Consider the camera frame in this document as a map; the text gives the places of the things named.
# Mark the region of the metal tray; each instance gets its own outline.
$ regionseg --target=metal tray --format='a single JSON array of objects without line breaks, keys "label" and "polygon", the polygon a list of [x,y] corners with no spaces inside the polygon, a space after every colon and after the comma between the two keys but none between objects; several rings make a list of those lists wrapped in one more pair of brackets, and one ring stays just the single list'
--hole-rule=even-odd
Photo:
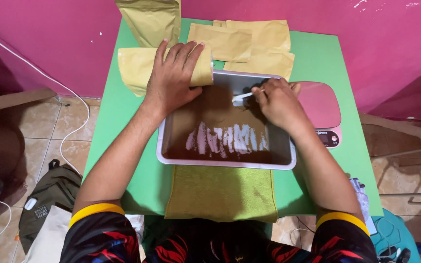
[{"label": "metal tray", "polygon": [[[251,87],[259,86],[262,82],[269,78],[279,79],[281,77],[277,75],[214,70],[214,85],[221,87],[229,87],[234,95],[250,92]],[[272,164],[237,161],[167,159],[162,155],[164,139],[168,138],[168,136],[166,136],[166,127],[171,126],[166,125],[167,120],[168,117],[161,123],[159,127],[159,137],[157,140],[156,149],[157,159],[164,164],[290,170],[295,166],[297,162],[297,157],[295,155],[295,146],[293,145],[289,134],[287,134],[283,129],[271,124],[270,122],[266,124],[266,135],[268,140],[269,151],[273,153]]]}]

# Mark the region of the green tabletop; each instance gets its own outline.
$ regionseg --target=green tabletop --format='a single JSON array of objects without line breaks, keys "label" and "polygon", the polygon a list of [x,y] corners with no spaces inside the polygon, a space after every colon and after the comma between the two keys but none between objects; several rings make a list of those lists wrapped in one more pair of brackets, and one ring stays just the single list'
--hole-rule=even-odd
[{"label": "green tabletop", "polygon": [[[212,25],[212,21],[183,18],[180,41],[185,42],[188,38],[192,22]],[[370,214],[383,215],[337,36],[291,31],[290,38],[290,52],[295,54],[290,81],[318,81],[333,88],[341,109],[343,141],[330,152],[346,173],[349,173],[351,177],[358,177],[360,182],[366,185],[366,194],[370,199]],[[127,89],[121,81],[118,69],[118,49],[137,46],[126,22],[122,20],[85,174],[88,174],[102,153],[126,126],[143,100],[143,97],[138,98]],[[214,63],[215,69],[222,69],[223,66],[224,63],[221,61]],[[160,163],[155,156],[157,134],[158,131],[155,131],[147,143],[136,172],[123,196],[122,204],[126,213],[165,214],[171,191],[172,167]],[[300,175],[294,175],[292,171],[275,170],[274,186],[280,217],[314,214],[313,202]]]}]

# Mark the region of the pink scale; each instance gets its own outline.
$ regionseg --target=pink scale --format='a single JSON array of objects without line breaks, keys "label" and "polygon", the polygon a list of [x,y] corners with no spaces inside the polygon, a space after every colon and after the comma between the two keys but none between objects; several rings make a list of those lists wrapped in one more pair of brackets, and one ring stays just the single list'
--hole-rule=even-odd
[{"label": "pink scale", "polygon": [[332,88],[324,83],[300,81],[300,100],[308,118],[313,122],[319,139],[327,148],[335,148],[342,141],[341,111]]}]

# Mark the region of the olive green bag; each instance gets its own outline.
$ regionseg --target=olive green bag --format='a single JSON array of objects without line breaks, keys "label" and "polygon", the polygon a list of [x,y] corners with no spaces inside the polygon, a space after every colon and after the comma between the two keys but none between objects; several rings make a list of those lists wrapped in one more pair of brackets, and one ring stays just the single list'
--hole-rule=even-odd
[{"label": "olive green bag", "polygon": [[48,172],[38,181],[26,200],[27,203],[35,198],[37,202],[30,210],[24,208],[20,216],[19,238],[25,254],[42,228],[51,206],[73,211],[81,181],[82,177],[69,165],[60,166],[57,159],[48,164]]}]

